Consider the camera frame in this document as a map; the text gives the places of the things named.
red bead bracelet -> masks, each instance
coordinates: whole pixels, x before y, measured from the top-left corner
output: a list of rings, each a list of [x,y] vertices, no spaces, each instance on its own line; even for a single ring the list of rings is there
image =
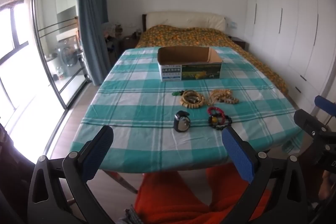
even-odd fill
[[[208,108],[208,113],[211,117],[219,117],[221,116],[222,117],[222,120],[221,122],[218,121],[218,124],[219,125],[223,125],[225,123],[225,114],[224,114],[224,111],[221,110],[219,107],[215,107],[215,106],[211,106]]]

person's leg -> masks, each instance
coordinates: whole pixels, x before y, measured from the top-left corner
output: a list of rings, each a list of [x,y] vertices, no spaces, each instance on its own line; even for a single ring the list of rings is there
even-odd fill
[[[234,164],[211,167],[206,173],[212,189],[210,209],[215,212],[230,211],[245,191],[248,182],[241,179]],[[269,196],[270,191],[265,190],[251,219],[262,214]]]
[[[146,224],[192,220],[209,213],[177,172],[145,174],[135,211]]]

drawer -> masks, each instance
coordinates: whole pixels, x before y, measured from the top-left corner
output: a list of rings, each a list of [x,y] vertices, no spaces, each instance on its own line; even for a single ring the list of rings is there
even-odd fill
[[[300,93],[295,87],[288,87],[288,94],[293,99],[293,101],[297,104],[297,106],[308,113],[311,113],[314,105],[311,104],[302,93]]]
[[[292,88],[298,88],[303,96],[312,104],[315,105],[315,97],[319,95],[319,92],[304,78],[300,76],[293,68],[288,67],[287,70],[288,78],[290,79],[289,84]]]

blue curtain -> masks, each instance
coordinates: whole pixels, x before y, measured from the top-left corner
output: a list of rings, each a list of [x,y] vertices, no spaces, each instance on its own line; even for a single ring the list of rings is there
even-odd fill
[[[102,23],[108,22],[106,0],[77,0],[81,43],[86,58],[88,73],[94,85],[103,83],[111,65]]]

checkered tablecloth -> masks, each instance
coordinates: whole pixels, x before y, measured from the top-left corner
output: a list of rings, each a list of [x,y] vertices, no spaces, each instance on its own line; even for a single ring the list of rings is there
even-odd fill
[[[103,125],[114,130],[114,141],[101,169],[146,173],[205,168],[228,160],[221,132],[208,126],[207,107],[186,109],[172,92],[196,90],[208,98],[213,89],[231,89],[239,104],[216,104],[229,115],[232,127],[256,151],[283,146],[298,151],[302,131],[295,109],[253,65],[227,47],[215,47],[224,60],[224,78],[161,82],[157,50],[127,50],[99,88],[83,118],[71,150],[79,151]],[[173,129],[174,114],[190,113],[186,133]]]

